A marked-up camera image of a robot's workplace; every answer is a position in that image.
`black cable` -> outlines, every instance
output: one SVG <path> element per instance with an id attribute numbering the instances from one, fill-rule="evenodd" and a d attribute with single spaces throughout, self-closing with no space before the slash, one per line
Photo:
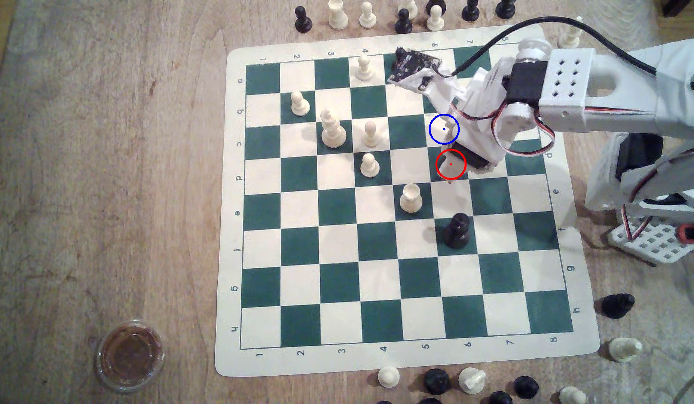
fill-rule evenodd
<path id="1" fill-rule="evenodd" d="M 510 33 L 520 30 L 521 28 L 527 27 L 529 25 L 534 25 L 534 24 L 540 24 L 542 22 L 560 22 L 562 24 L 568 24 L 572 25 L 576 28 L 579 28 L 581 30 L 584 30 L 587 32 L 589 35 L 594 37 L 595 40 L 601 42 L 608 50 L 614 52 L 619 58 L 622 58 L 626 62 L 629 62 L 630 64 L 636 66 L 639 69 L 642 69 L 643 71 L 647 72 L 648 74 L 655 76 L 657 74 L 657 69 L 649 64 L 646 64 L 639 59 L 634 58 L 631 56 L 629 53 L 626 53 L 623 49 L 620 47 L 614 45 L 611 41 L 607 40 L 602 34 L 600 34 L 597 30 L 594 30 L 592 27 L 589 27 L 588 25 L 584 24 L 583 22 L 578 22 L 575 19 L 570 19 L 565 16 L 538 16 L 537 18 L 532 18 L 528 19 L 526 21 L 522 21 L 520 23 L 514 24 L 513 26 L 507 28 L 503 32 L 501 32 L 499 35 L 495 36 L 492 38 L 491 41 L 487 42 L 486 45 L 482 46 L 481 49 L 477 51 L 474 55 L 472 55 L 471 58 L 466 60 L 464 63 L 459 65 L 459 67 L 452 72 L 451 75 L 445 76 L 439 72 L 437 72 L 441 77 L 452 77 L 456 76 L 457 74 L 461 73 L 462 71 L 466 70 L 471 66 L 481 55 L 484 55 L 486 51 L 489 50 L 489 48 L 493 47 L 496 42 L 501 40 L 502 38 L 506 37 Z M 691 88 L 694 90 L 694 82 L 691 83 Z"/>

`blue circle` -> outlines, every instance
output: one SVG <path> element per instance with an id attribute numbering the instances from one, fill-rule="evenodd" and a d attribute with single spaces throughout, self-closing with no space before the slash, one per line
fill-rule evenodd
<path id="1" fill-rule="evenodd" d="M 432 136 L 432 124 L 434 123 L 434 120 L 435 120 L 436 118 L 439 118 L 440 116 L 449 116 L 451 119 L 454 119 L 454 122 L 457 124 L 457 136 L 454 136 L 454 139 L 452 139 L 451 142 L 442 143 L 442 142 L 440 142 L 439 140 L 434 139 L 434 136 Z M 449 114 L 439 114 L 439 115 L 435 116 L 434 118 L 432 118 L 432 121 L 429 122 L 429 136 L 432 137 L 432 140 L 433 140 L 434 142 L 437 142 L 437 143 L 439 143 L 439 144 L 451 144 L 451 143 L 454 143 L 454 141 L 456 141 L 457 138 L 459 137 L 459 131 L 460 131 L 460 130 L 461 130 L 461 129 L 459 128 L 459 121 L 458 121 L 454 116 L 451 116 L 451 115 L 449 115 Z"/>

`chess piece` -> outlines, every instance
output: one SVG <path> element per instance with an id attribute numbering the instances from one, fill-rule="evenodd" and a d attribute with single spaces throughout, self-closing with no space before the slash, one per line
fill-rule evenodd
<path id="1" fill-rule="evenodd" d="M 382 136 L 377 133 L 377 125 L 372 121 L 367 121 L 364 124 L 364 136 L 362 137 L 362 143 L 370 149 L 377 147 L 382 141 Z"/>
<path id="2" fill-rule="evenodd" d="M 295 91 L 289 96 L 292 99 L 292 112 L 297 116 L 305 116 L 309 112 L 309 102 L 302 93 Z"/>
<path id="3" fill-rule="evenodd" d="M 374 70 L 372 70 L 372 68 L 369 66 L 369 56 L 361 55 L 357 60 L 357 63 L 359 64 L 359 69 L 357 70 L 356 74 L 358 79 L 361 81 L 367 81 L 374 76 Z"/>
<path id="4" fill-rule="evenodd" d="M 366 153 L 362 156 L 362 165 L 359 170 L 367 178 L 372 178 L 379 174 L 379 162 L 374 160 L 374 154 Z"/>
<path id="5" fill-rule="evenodd" d="M 399 16 L 399 12 L 402 9 L 406 9 L 406 11 L 409 13 L 409 20 L 415 19 L 416 15 L 419 14 L 419 10 L 416 8 L 416 3 L 414 0 L 399 0 L 399 3 L 396 5 L 397 16 Z"/>
<path id="6" fill-rule="evenodd" d="M 294 28 L 301 33 L 309 32 L 312 29 L 312 20 L 306 16 L 306 10 L 303 6 L 297 6 L 294 9 L 294 15 L 297 16 L 297 21 L 294 22 Z"/>
<path id="7" fill-rule="evenodd" d="M 601 304 L 603 314 L 614 320 L 624 317 L 633 307 L 636 300 L 628 293 L 606 296 Z"/>
<path id="8" fill-rule="evenodd" d="M 501 0 L 494 10 L 496 16 L 501 19 L 512 18 L 516 12 L 516 7 L 514 6 L 515 1 L 516 0 Z"/>
<path id="9" fill-rule="evenodd" d="M 441 31 L 444 28 L 444 19 L 441 18 L 441 7 L 438 4 L 432 6 L 432 12 L 427 19 L 429 31 Z"/>
<path id="10" fill-rule="evenodd" d="M 449 374 L 441 369 L 427 370 L 427 372 L 424 373 L 424 387 L 431 395 L 444 394 L 447 390 L 452 388 L 452 384 L 449 381 Z"/>
<path id="11" fill-rule="evenodd" d="M 372 12 L 372 4 L 369 1 L 362 3 L 362 15 L 359 16 L 359 24 L 365 28 L 371 28 L 377 24 L 377 16 Z"/>
<path id="12" fill-rule="evenodd" d="M 539 392 L 539 383 L 530 376 L 519 376 L 514 380 L 514 391 L 522 400 L 530 400 Z"/>
<path id="13" fill-rule="evenodd" d="M 330 18 L 327 22 L 330 23 L 330 27 L 335 30 L 343 30 L 349 23 L 349 18 L 342 9 L 344 7 L 342 0 L 330 0 L 328 6 L 330 7 Z"/>
<path id="14" fill-rule="evenodd" d="M 347 133 L 342 125 L 340 125 L 340 120 L 328 109 L 322 111 L 320 117 L 322 118 L 322 128 L 324 128 L 322 131 L 322 141 L 324 144 L 333 149 L 343 145 L 347 140 Z"/>
<path id="15" fill-rule="evenodd" d="M 406 57 L 406 51 L 404 50 L 403 47 L 397 47 L 396 51 L 394 51 L 394 61 L 392 62 L 391 69 L 395 70 L 397 64 L 399 64 L 402 60 L 404 60 L 404 57 Z"/>
<path id="16" fill-rule="evenodd" d="M 415 184 L 407 184 L 401 191 L 399 206 L 408 214 L 415 214 L 422 208 L 422 191 Z"/>
<path id="17" fill-rule="evenodd" d="M 489 404 L 512 404 L 509 394 L 504 391 L 495 391 L 489 395 Z"/>
<path id="18" fill-rule="evenodd" d="M 409 21 L 409 12 L 406 9 L 399 10 L 399 19 L 394 25 L 397 34 L 408 34 L 412 32 L 412 22 Z"/>
<path id="19" fill-rule="evenodd" d="M 635 338 L 618 337 L 609 343 L 609 354 L 616 362 L 626 363 L 641 353 L 643 345 Z"/>
<path id="20" fill-rule="evenodd" d="M 432 6 L 434 5 L 441 7 L 441 15 L 444 15 L 444 13 L 447 12 L 447 3 L 444 0 L 429 0 L 424 10 L 426 10 L 427 14 L 430 16 L 432 15 Z"/>
<path id="21" fill-rule="evenodd" d="M 559 392 L 559 404 L 586 404 L 586 395 L 574 386 L 567 386 Z"/>
<path id="22" fill-rule="evenodd" d="M 479 0 L 467 0 L 467 5 L 462 9 L 462 19 L 474 22 L 479 18 Z"/>
<path id="23" fill-rule="evenodd" d="M 447 247 L 458 250 L 469 243 L 469 224 L 471 219 L 467 214 L 458 213 L 452 216 L 452 220 L 444 227 L 444 244 Z"/>
<path id="24" fill-rule="evenodd" d="M 459 373 L 459 386 L 467 394 L 477 394 L 484 389 L 486 372 L 468 367 Z"/>
<path id="25" fill-rule="evenodd" d="M 391 389 L 399 383 L 399 371 L 396 367 L 385 366 L 379 369 L 377 380 L 382 387 Z"/>
<path id="26" fill-rule="evenodd" d="M 582 22 L 582 18 L 580 16 L 576 17 L 576 21 Z M 582 30 L 580 28 L 576 28 L 572 25 L 569 25 L 569 28 L 567 28 L 567 32 L 562 33 L 559 35 L 559 40 L 557 41 L 557 46 L 559 48 L 578 48 L 579 47 L 579 37 L 582 34 Z"/>

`white square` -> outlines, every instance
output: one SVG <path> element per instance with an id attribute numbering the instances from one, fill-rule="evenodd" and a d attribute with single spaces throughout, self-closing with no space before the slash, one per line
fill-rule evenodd
<path id="1" fill-rule="evenodd" d="M 281 167 L 279 159 L 245 161 L 245 195 L 280 192 Z"/>
<path id="2" fill-rule="evenodd" d="M 483 296 L 486 331 L 489 335 L 531 332 L 524 292 L 490 293 Z"/>
<path id="3" fill-rule="evenodd" d="M 255 94 L 247 96 L 246 126 L 276 126 L 280 120 L 279 94 Z"/>
<path id="4" fill-rule="evenodd" d="M 325 108 L 329 108 L 340 121 L 349 121 L 352 119 L 352 92 L 349 87 L 316 90 L 314 107 L 317 122 L 322 121 L 322 110 Z"/>
<path id="5" fill-rule="evenodd" d="M 320 305 L 322 344 L 350 344 L 362 341 L 362 305 L 360 302 Z"/>
<path id="6" fill-rule="evenodd" d="M 520 251 L 519 265 L 524 292 L 566 289 L 558 250 Z"/>
<path id="7" fill-rule="evenodd" d="M 451 184 L 447 181 L 432 183 L 432 208 L 434 218 L 451 218 L 457 212 L 473 216 L 469 181 L 456 180 Z"/>
<path id="8" fill-rule="evenodd" d="M 279 64 L 279 92 L 313 91 L 315 89 L 315 61 Z"/>
<path id="9" fill-rule="evenodd" d="M 511 211 L 515 214 L 524 212 L 544 212 L 551 210 L 549 187 L 545 174 L 514 175 L 507 177 Z"/>
<path id="10" fill-rule="evenodd" d="M 449 116 L 440 116 L 437 118 L 437 115 L 439 114 L 425 114 L 424 115 L 424 136 L 427 139 L 427 146 L 428 147 L 435 147 L 439 146 L 441 147 L 441 144 L 437 143 L 434 141 L 434 139 L 439 140 L 440 142 L 444 143 L 447 142 L 447 138 L 445 137 L 447 133 L 449 133 L 449 128 L 447 127 L 447 122 L 450 122 L 451 124 L 454 124 L 454 119 L 451 119 Z M 431 130 L 432 130 L 432 135 L 429 135 L 429 124 L 432 124 Z M 454 128 L 454 134 L 457 134 L 457 129 L 456 126 Z"/>
<path id="11" fill-rule="evenodd" d="M 499 59 L 502 58 L 514 58 L 516 53 L 519 51 L 519 46 L 517 44 L 496 44 L 489 50 L 489 60 L 491 65 L 494 66 Z"/>
<path id="12" fill-rule="evenodd" d="M 399 262 L 397 260 L 360 261 L 359 298 L 363 302 L 400 299 Z"/>
<path id="13" fill-rule="evenodd" d="M 517 133 L 516 137 L 514 137 L 514 141 L 532 139 L 539 139 L 539 129 L 536 126 L 532 129 Z"/>
<path id="14" fill-rule="evenodd" d="M 466 88 L 467 86 L 469 86 L 469 83 L 471 83 L 471 82 L 472 82 L 472 78 L 470 78 L 470 77 L 458 78 L 458 79 L 457 79 L 457 83 L 459 83 L 459 85 L 460 85 L 461 87 L 465 87 L 465 88 Z"/>
<path id="15" fill-rule="evenodd" d="M 472 220 L 479 254 L 519 251 L 513 214 L 473 216 Z"/>
<path id="16" fill-rule="evenodd" d="M 354 188 L 354 157 L 352 153 L 317 156 L 317 188 Z"/>
<path id="17" fill-rule="evenodd" d="M 506 161 L 504 161 L 504 160 L 497 163 L 494 170 L 492 170 L 490 172 L 483 172 L 483 173 L 477 174 L 477 173 L 471 172 L 471 171 L 469 171 L 469 169 L 467 169 L 467 178 L 470 180 L 478 180 L 480 178 L 497 178 L 497 177 L 506 177 Z"/>
<path id="18" fill-rule="evenodd" d="M 404 339 L 445 338 L 441 298 L 402 299 L 401 329 Z"/>
<path id="19" fill-rule="evenodd" d="M 394 191 L 392 186 L 355 188 L 357 223 L 394 221 Z"/>
<path id="20" fill-rule="evenodd" d="M 442 296 L 471 296 L 483 293 L 477 254 L 448 255 L 437 260 Z"/>
<path id="21" fill-rule="evenodd" d="M 273 348 L 280 346 L 281 309 L 272 307 L 246 307 L 242 309 L 240 347 Z"/>
<path id="22" fill-rule="evenodd" d="M 369 148 L 362 143 L 362 138 L 365 136 L 364 125 L 369 121 L 377 125 L 377 133 L 382 137 L 382 141 L 374 148 Z M 389 150 L 388 118 L 386 116 L 379 116 L 376 118 L 352 119 L 352 147 L 355 153 Z"/>
<path id="23" fill-rule="evenodd" d="M 242 247 L 244 268 L 272 268 L 282 263 L 280 229 L 244 232 Z"/>
<path id="24" fill-rule="evenodd" d="M 424 101 L 422 96 L 394 84 L 386 85 L 387 116 L 422 115 Z"/>
<path id="25" fill-rule="evenodd" d="M 320 226 L 320 263 L 339 264 L 359 261 L 357 225 Z"/>
<path id="26" fill-rule="evenodd" d="M 541 142 L 541 146 L 544 147 L 547 144 L 549 144 L 549 142 L 551 142 L 551 138 L 549 138 L 549 136 L 547 134 L 543 134 L 543 136 L 541 136 L 541 135 L 542 135 L 542 133 L 539 132 L 539 141 Z"/>
<path id="27" fill-rule="evenodd" d="M 374 73 L 372 78 L 361 81 L 357 78 L 359 70 L 359 58 L 349 58 L 349 85 L 350 87 L 384 86 L 384 56 L 369 55 L 369 66 Z"/>
<path id="28" fill-rule="evenodd" d="M 390 151 L 390 154 L 393 184 L 428 183 L 432 179 L 426 147 L 397 149 Z"/>
<path id="29" fill-rule="evenodd" d="M 396 256 L 406 258 L 426 258 L 437 256 L 437 233 L 434 219 L 421 218 L 398 220 L 396 228 Z"/>
<path id="30" fill-rule="evenodd" d="M 280 227 L 282 229 L 317 227 L 320 224 L 318 200 L 316 190 L 281 193 Z"/>
<path id="31" fill-rule="evenodd" d="M 449 73 L 456 70 L 454 64 L 454 51 L 451 49 L 444 50 L 426 50 L 424 53 L 429 56 L 441 59 L 440 71 L 447 70 Z"/>
<path id="32" fill-rule="evenodd" d="M 316 156 L 316 122 L 281 125 L 279 128 L 279 155 L 281 157 Z"/>
<path id="33" fill-rule="evenodd" d="M 320 303 L 320 266 L 294 265 L 279 270 L 281 306 Z"/>

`green square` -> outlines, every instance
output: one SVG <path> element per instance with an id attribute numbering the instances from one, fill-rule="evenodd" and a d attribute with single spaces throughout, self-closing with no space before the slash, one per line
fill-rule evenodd
<path id="1" fill-rule="evenodd" d="M 437 258 L 399 260 L 401 298 L 432 298 L 441 296 Z"/>
<path id="2" fill-rule="evenodd" d="M 357 225 L 359 260 L 396 259 L 396 230 L 393 221 Z"/>
<path id="3" fill-rule="evenodd" d="M 526 310 L 529 312 L 531 334 L 574 331 L 566 290 L 527 292 Z"/>
<path id="4" fill-rule="evenodd" d="M 322 131 L 324 128 L 322 127 L 322 122 L 317 122 L 317 154 L 341 154 L 352 152 L 352 121 L 340 121 L 340 125 L 345 129 L 347 139 L 341 146 L 333 149 L 322 141 Z"/>
<path id="5" fill-rule="evenodd" d="M 279 306 L 279 268 L 242 271 L 242 307 Z"/>
<path id="6" fill-rule="evenodd" d="M 391 154 L 389 150 L 369 151 L 369 153 L 372 153 L 374 160 L 379 163 L 379 173 L 372 178 L 362 175 L 360 167 L 362 166 L 362 158 L 367 154 L 367 151 L 354 153 L 354 184 L 357 187 L 391 185 Z"/>
<path id="7" fill-rule="evenodd" d="M 432 102 L 426 96 L 422 97 L 422 102 L 424 103 L 424 114 L 436 114 L 437 109 L 432 105 Z"/>
<path id="8" fill-rule="evenodd" d="M 514 214 L 514 226 L 519 251 L 559 249 L 553 212 Z"/>
<path id="9" fill-rule="evenodd" d="M 245 129 L 245 160 L 279 158 L 279 126 Z"/>
<path id="10" fill-rule="evenodd" d="M 320 226 L 357 223 L 357 205 L 354 188 L 324 189 L 317 191 Z"/>
<path id="11" fill-rule="evenodd" d="M 279 95 L 279 112 L 281 124 L 297 124 L 300 122 L 314 122 L 315 118 L 315 92 L 301 91 L 302 96 L 309 102 L 309 112 L 304 116 L 297 116 L 292 112 L 292 96 L 291 93 L 282 93 Z"/>
<path id="12" fill-rule="evenodd" d="M 462 63 L 466 62 L 467 59 L 471 58 L 472 55 L 477 53 L 481 49 L 481 46 L 471 46 L 468 48 L 455 48 L 454 49 L 454 61 L 457 63 L 457 67 Z M 477 60 L 472 63 L 466 70 L 457 74 L 457 78 L 468 78 L 474 77 L 474 73 L 477 73 L 478 68 L 484 68 L 486 70 L 491 70 L 491 59 L 489 58 L 489 52 L 485 52 Z"/>
<path id="13" fill-rule="evenodd" d="M 531 152 L 541 148 L 541 141 L 538 139 L 532 140 L 517 140 L 511 144 L 509 149 L 518 152 Z M 506 173 L 508 175 L 529 175 L 529 174 L 546 174 L 547 169 L 544 167 L 544 156 L 522 157 L 512 154 L 506 155 Z"/>
<path id="14" fill-rule="evenodd" d="M 397 220 L 409 220 L 413 218 L 433 218 L 432 210 L 432 186 L 429 183 L 416 184 L 419 187 L 419 195 L 422 197 L 422 208 L 413 214 L 408 214 L 399 206 L 402 190 L 405 186 L 394 186 L 394 216 Z"/>
<path id="15" fill-rule="evenodd" d="M 392 150 L 427 146 L 424 115 L 390 116 L 388 122 L 389 147 Z"/>
<path id="16" fill-rule="evenodd" d="M 400 300 L 362 302 L 362 342 L 402 340 Z"/>
<path id="17" fill-rule="evenodd" d="M 449 226 L 451 218 L 434 219 L 434 228 L 437 232 L 437 254 L 444 255 L 467 255 L 477 253 L 477 242 L 474 239 L 474 221 L 469 222 L 469 242 L 463 248 L 453 249 L 444 244 L 444 228 Z"/>
<path id="18" fill-rule="evenodd" d="M 359 264 L 321 264 L 320 295 L 322 303 L 358 302 Z"/>
<path id="19" fill-rule="evenodd" d="M 319 264 L 320 234 L 317 227 L 282 229 L 282 266 Z"/>
<path id="20" fill-rule="evenodd" d="M 477 296 L 441 298 L 447 338 L 487 336 L 484 299 Z"/>
<path id="21" fill-rule="evenodd" d="M 349 87 L 349 60 L 347 58 L 315 60 L 315 88 Z"/>
<path id="22" fill-rule="evenodd" d="M 506 177 L 469 180 L 469 188 L 475 216 L 511 213 L 509 182 Z"/>
<path id="23" fill-rule="evenodd" d="M 479 272 L 484 293 L 523 292 L 519 253 L 479 254 Z"/>
<path id="24" fill-rule="evenodd" d="M 317 188 L 317 156 L 281 159 L 282 192 Z"/>
<path id="25" fill-rule="evenodd" d="M 280 328 L 282 346 L 320 345 L 320 305 L 282 306 Z"/>
<path id="26" fill-rule="evenodd" d="M 279 229 L 279 194 L 245 195 L 244 230 Z"/>
<path id="27" fill-rule="evenodd" d="M 352 119 L 387 116 L 385 86 L 352 87 Z"/>
<path id="28" fill-rule="evenodd" d="M 246 94 L 279 93 L 279 63 L 247 66 Z"/>
<path id="29" fill-rule="evenodd" d="M 392 75 L 392 65 L 394 60 L 396 60 L 396 55 L 392 52 L 382 56 L 384 58 L 384 82 L 386 83 L 389 80 L 389 76 Z"/>

